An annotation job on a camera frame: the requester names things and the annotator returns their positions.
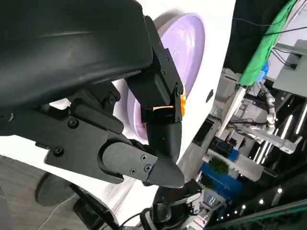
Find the blue container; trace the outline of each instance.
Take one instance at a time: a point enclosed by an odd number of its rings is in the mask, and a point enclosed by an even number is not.
[[[265,78],[269,72],[270,63],[267,60],[267,62],[262,67],[260,74],[258,75],[256,82],[260,82],[263,78]]]

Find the white wall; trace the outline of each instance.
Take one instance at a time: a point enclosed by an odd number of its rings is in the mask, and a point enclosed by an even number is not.
[[[305,7],[294,20],[290,23],[290,25],[287,27],[287,30],[295,29],[299,27],[307,26],[307,7]],[[294,46],[296,41],[298,39],[307,40],[307,29],[297,30],[297,31],[291,31],[284,33],[279,38],[279,43]],[[279,54],[287,60],[289,54],[285,54],[282,52],[279,52]],[[271,62],[268,77],[271,79],[276,79],[278,77],[279,72],[281,71],[283,64],[273,55],[269,57],[269,60]]]

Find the black wire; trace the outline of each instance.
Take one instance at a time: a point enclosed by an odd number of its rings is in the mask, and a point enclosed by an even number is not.
[[[291,29],[291,30],[284,30],[284,31],[275,32],[275,33],[255,34],[255,35],[246,35],[246,36],[238,35],[238,36],[236,36],[236,37],[239,37],[239,38],[249,38],[249,37],[259,37],[259,36],[264,37],[264,36],[270,36],[270,35],[283,34],[283,33],[291,32],[291,31],[295,31],[295,30],[302,30],[302,29],[307,29],[307,26],[299,27],[299,28],[295,28],[295,29]]]
[[[276,52],[276,54],[281,58],[281,60],[283,60],[285,63],[287,63],[288,65],[292,65],[291,63],[287,62],[278,52],[277,50],[274,50]]]
[[[125,225],[129,220],[132,220],[133,218],[139,216],[140,214],[141,214],[141,212],[140,212],[140,213],[137,213],[137,214],[135,214],[135,215],[133,215],[132,217],[130,217],[130,218],[128,218],[126,221],[124,221],[124,223],[122,223],[122,224],[120,225],[119,230],[121,230],[121,229],[124,227],[124,225]]]
[[[302,30],[302,29],[306,29],[306,28],[307,28],[307,26],[304,26],[304,27],[299,27],[299,28],[295,28],[295,29],[291,29],[291,30],[284,30],[284,31],[275,32],[275,33],[268,33],[268,34],[264,34],[262,36],[278,35],[278,34],[291,32],[291,31],[294,31],[294,30]]]
[[[289,64],[287,64],[287,63],[284,63],[274,52],[272,52],[272,54],[274,54],[275,57],[276,57],[281,63],[283,63],[285,66],[294,68],[293,66],[291,66],[291,65],[289,65]]]
[[[277,25],[279,23],[281,23],[288,15],[285,14],[283,16],[283,18],[279,21],[279,22],[276,22],[276,23],[272,23],[272,24],[257,24],[257,23],[253,23],[249,20],[246,20],[246,19],[243,19],[243,18],[232,18],[232,19],[235,19],[235,20],[239,20],[239,21],[243,21],[243,22],[246,22],[246,23],[249,23],[249,24],[252,24],[252,25],[256,25],[256,26],[271,26],[271,25]]]
[[[293,55],[296,55],[296,56],[298,56],[298,57],[300,57],[301,55],[299,55],[299,54],[296,54],[296,53],[292,53],[292,52],[290,52],[290,51],[284,51],[284,50],[281,50],[281,49],[278,49],[278,48],[273,48],[275,51],[276,50],[278,50],[278,51],[280,51],[280,52],[282,52],[282,53],[285,53],[285,54],[293,54]]]

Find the cable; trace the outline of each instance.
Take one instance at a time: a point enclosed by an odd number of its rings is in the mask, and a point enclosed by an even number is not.
[[[285,54],[293,54],[293,55],[296,55],[296,56],[298,56],[298,57],[300,57],[301,55],[299,55],[299,54],[296,54],[296,53],[292,53],[292,52],[290,52],[290,51],[284,51],[284,50],[281,50],[281,49],[278,49],[278,48],[273,48],[275,51],[276,50],[278,50],[278,51],[280,51],[280,52],[282,52],[282,53],[285,53]]]
[[[271,26],[271,25],[277,25],[279,23],[281,23],[288,15],[285,14],[283,16],[283,18],[279,21],[279,22],[276,22],[276,23],[272,23],[272,24],[257,24],[257,23],[253,23],[249,20],[246,20],[246,19],[243,19],[243,18],[232,18],[232,19],[235,19],[235,20],[239,20],[239,21],[243,21],[243,22],[246,22],[246,23],[249,23],[249,24],[252,24],[252,25],[256,25],[256,26]]]
[[[280,57],[281,60],[284,61],[284,63],[287,63],[288,65],[292,65],[291,63],[287,62],[276,50],[274,50],[276,52],[276,54]]]
[[[284,31],[280,31],[280,32],[275,32],[275,33],[268,33],[268,34],[255,34],[255,35],[247,35],[247,36],[241,36],[240,34],[236,37],[239,38],[248,38],[248,37],[264,37],[264,36],[270,36],[270,35],[278,35],[278,34],[283,34],[283,33],[287,33],[287,32],[291,32],[291,31],[295,31],[295,30],[302,30],[302,29],[307,29],[307,26],[304,27],[298,27],[295,29],[291,29],[291,30],[284,30]]]
[[[285,66],[288,66],[288,67],[292,67],[292,68],[293,68],[293,66],[291,66],[290,64],[287,64],[287,63],[283,62],[274,52],[272,52],[272,54],[274,54],[274,56],[275,56],[281,63],[283,63]]]
[[[283,33],[291,32],[291,31],[295,31],[295,30],[302,30],[302,29],[306,29],[306,28],[307,28],[307,26],[303,26],[303,27],[298,27],[298,28],[291,29],[291,30],[284,30],[284,31],[275,32],[275,33],[268,33],[268,34],[264,34],[262,36],[278,35],[278,34],[283,34]]]
[[[64,200],[62,203],[60,203],[58,206],[56,206],[56,208],[50,213],[50,215],[48,216],[48,218],[45,220],[45,222],[38,228],[38,230],[41,230],[42,227],[47,223],[47,221],[51,218],[52,214],[63,204],[65,204],[66,202],[70,201],[71,199],[73,199],[75,196],[77,196],[77,194],[73,195],[72,197],[68,198],[67,200]]]
[[[129,220],[132,220],[133,218],[139,216],[140,214],[141,214],[141,212],[139,212],[139,213],[133,215],[132,217],[130,217],[130,218],[128,218],[126,221],[124,221],[124,223],[122,223],[122,224],[120,225],[119,230],[121,230],[121,229],[124,227],[124,225],[125,225]]]

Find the orange object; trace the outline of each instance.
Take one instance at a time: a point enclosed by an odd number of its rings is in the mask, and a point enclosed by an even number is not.
[[[183,94],[180,96],[180,104],[181,104],[181,113],[182,117],[186,114],[186,91],[183,91]]]

